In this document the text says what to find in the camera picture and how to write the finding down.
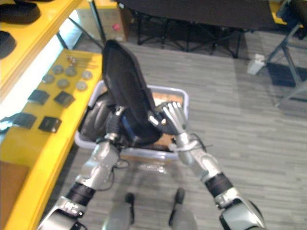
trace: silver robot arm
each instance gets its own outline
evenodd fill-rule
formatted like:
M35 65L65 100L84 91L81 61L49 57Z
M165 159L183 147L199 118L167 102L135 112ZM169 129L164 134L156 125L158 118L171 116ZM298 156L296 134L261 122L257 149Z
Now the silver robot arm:
M86 227L78 219L95 191L107 182L119 161L119 121L124 108L120 107L109 120L106 139L98 143L89 160L82 166L75 183L61 196L38 226L38 230L79 230Z
M199 140L186 131L187 119L180 103L167 102L149 113L149 121L161 131L175 135L180 160L189 166L223 209L220 221L225 230L265 229L258 208L246 199L219 168L217 160L208 154Z

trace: gray carpet floor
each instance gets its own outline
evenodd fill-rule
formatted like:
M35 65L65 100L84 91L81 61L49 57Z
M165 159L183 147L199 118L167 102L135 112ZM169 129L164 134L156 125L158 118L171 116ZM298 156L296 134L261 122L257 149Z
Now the gray carpet floor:
M241 55L268 55L282 38L264 32L246 34ZM190 131L211 146L208 152L219 161L224 173L258 205L267 228L305 230L307 115L304 110L298 113L274 107L291 89L273 86L266 69L257 76L248 75L246 60L218 53L209 56L137 46L132 41L125 45L137 56L148 84L181 88L189 94ZM99 52L86 39L80 41L78 48ZM296 64L306 67L306 51L292 52ZM59 193L67 192L90 154L81 148L73 151L51 203ZM97 192L91 201L81 219L89 229L101 229L108 211L124 199L126 192L136 195L132 230L170 229L167 221L178 187L186 189L184 204L196 215L200 230L222 229L220 211L211 195L181 162L130 163L128 169L115 171L110 190Z

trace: yellow shelf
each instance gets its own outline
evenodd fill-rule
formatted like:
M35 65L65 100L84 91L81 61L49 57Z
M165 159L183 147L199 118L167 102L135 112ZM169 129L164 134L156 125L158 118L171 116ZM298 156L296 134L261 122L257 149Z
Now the yellow shelf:
M0 102L81 1L37 1L41 16L34 23L28 25L0 23L1 30L9 32L17 43L16 48L6 58L0 60Z
M82 58L82 63L77 64L75 68L77 75L67 77L62 73L53 75L56 79L51 84L40 83L38 89L47 91L50 95L49 98L44 105L27 103L23 109L23 112L36 116L32 128L28 130L12 127L0 146L2 161L30 168L4 230L36 229L72 146L74 133L80 119L95 85L101 79L101 54L64 49L54 65L60 64L67 68L69 66L67 55ZM88 88L80 92L75 89L75 84L81 80L81 73L85 69L91 71L93 77L90 80L85 80ZM62 78L70 81L70 86L64 91L72 94L75 98L68 108L64 108L53 100L62 91L56 83ZM62 121L56 133L48 133L38 129L44 116L57 117Z
M115 9L117 7L117 2L111 0L95 0L95 4L97 9ZM78 6L78 9L89 9L89 8L90 6L87 0L83 0Z

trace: metal disc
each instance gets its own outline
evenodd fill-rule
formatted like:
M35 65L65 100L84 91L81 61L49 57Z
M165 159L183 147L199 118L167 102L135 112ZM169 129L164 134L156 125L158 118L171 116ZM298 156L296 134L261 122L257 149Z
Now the metal disc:
M46 74L45 76L43 76L42 81L45 84L50 84L50 83L54 82L54 79L55 78L51 74Z
M64 71L63 66L61 65L56 65L52 67L52 72L54 74L61 74Z
M60 79L57 82L57 86L61 89L65 89L69 86L69 81L67 79Z
M79 81L76 83L76 89L79 91L84 91L87 89L87 84L84 81Z
M91 71L84 70L84 71L82 72L81 77L82 77L83 79L85 79L85 80L90 80L90 79L93 77L93 75L92 75L92 72L91 72Z
M77 74L77 71L75 70L75 68L73 66L69 66L66 70L65 73L67 76L73 77Z

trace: white plastic basket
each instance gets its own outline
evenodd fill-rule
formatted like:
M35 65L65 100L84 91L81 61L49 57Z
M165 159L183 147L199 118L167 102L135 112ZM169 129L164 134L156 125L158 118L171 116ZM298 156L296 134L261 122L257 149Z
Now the white plastic basket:
M90 98L88 103L89 107L93 107L95 101L99 97L102 89L105 87L105 83L103 80L99 81L94 89L94 92ZM189 95L182 89L163 87L163 86L155 86L148 85L152 92L165 93L165 94L175 94L178 96L182 96L183 98L183 110L185 115L188 117L189 115ZM74 136L75 143L82 148L93 150L96 146L95 142L82 140L80 137L80 133L77 130ZM143 157L143 158L151 158L151 159L159 159L159 160L175 160L178 158L177 154L166 151L158 151L151 149L140 149L140 148L127 148L124 149L121 154L134 156L134 157Z

